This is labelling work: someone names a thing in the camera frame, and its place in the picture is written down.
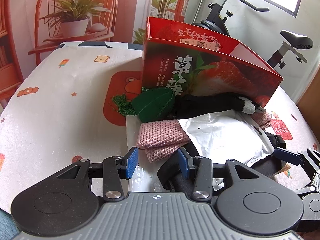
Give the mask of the red strawberry cardboard box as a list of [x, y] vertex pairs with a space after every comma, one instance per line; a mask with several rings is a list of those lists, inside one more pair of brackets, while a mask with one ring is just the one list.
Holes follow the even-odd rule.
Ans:
[[283, 78], [237, 39], [195, 25], [148, 17], [141, 85], [176, 96], [238, 93], [265, 107]]

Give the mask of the black strap band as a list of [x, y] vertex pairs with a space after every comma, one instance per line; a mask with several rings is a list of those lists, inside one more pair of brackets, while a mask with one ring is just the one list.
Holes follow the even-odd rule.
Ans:
[[[284, 146], [284, 148], [286, 148], [286, 143], [280, 135], [274, 135], [268, 132], [265, 132], [265, 134], [270, 140], [272, 146]], [[199, 155], [192, 142], [184, 144], [182, 147], [185, 148], [192, 157]], [[194, 179], [187, 180], [183, 177], [178, 161], [179, 156], [176, 150], [173, 155], [159, 168], [157, 176], [164, 189], [169, 190], [170, 192], [185, 192], [188, 196], [191, 196], [193, 192]], [[268, 155], [266, 158], [260, 159], [258, 162], [253, 164], [251, 168], [267, 177], [270, 177], [279, 172], [285, 165], [286, 162]], [[214, 191], [219, 191], [223, 186], [223, 178], [213, 179]]]

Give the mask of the patterned white tablecloth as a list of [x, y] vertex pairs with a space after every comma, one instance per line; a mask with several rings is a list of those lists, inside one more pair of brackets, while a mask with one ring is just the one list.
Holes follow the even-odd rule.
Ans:
[[[10, 99], [1, 114], [1, 209], [15, 197], [80, 159], [98, 163], [125, 155], [126, 117], [111, 98], [129, 100], [141, 85], [143, 50], [68, 46], [54, 50]], [[264, 107], [271, 131], [286, 148], [319, 150], [319, 142], [297, 106], [278, 86]]]

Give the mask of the pink knitted cloth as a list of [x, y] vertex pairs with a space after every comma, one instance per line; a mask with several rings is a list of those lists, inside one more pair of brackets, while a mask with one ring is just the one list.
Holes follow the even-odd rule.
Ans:
[[257, 123], [249, 115], [234, 110], [141, 124], [137, 147], [145, 151], [152, 163], [172, 156], [189, 142], [200, 156], [218, 164], [235, 159], [252, 166], [274, 151]]

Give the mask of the black glove grey fingertips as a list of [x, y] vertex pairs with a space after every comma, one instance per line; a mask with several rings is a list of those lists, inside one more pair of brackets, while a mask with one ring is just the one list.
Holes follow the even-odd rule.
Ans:
[[172, 116], [176, 119], [187, 119], [228, 110], [235, 110], [248, 115], [266, 111], [254, 100], [242, 94], [232, 92], [209, 96], [187, 94], [175, 98]]

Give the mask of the printed living room backdrop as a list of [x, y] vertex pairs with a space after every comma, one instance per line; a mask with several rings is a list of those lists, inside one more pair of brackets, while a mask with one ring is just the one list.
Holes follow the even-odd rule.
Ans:
[[184, 21], [189, 0], [1, 0], [1, 106], [66, 41], [141, 44], [149, 16]]

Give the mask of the green tasselled leaf cloth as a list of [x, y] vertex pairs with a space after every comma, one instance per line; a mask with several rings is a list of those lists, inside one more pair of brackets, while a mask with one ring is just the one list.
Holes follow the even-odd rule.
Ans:
[[148, 89], [129, 100], [125, 94], [111, 98], [122, 116], [136, 115], [142, 123], [167, 120], [172, 114], [175, 93], [170, 88]]

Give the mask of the white face mask package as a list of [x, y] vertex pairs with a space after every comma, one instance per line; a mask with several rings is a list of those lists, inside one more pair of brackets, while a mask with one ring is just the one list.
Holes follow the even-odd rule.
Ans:
[[136, 192], [163, 192], [157, 177], [159, 168], [189, 142], [200, 156], [218, 164], [235, 159], [251, 167], [274, 151], [257, 123], [234, 110], [149, 123], [127, 116], [126, 131], [128, 147], [138, 148], [138, 164], [129, 180], [129, 191]]

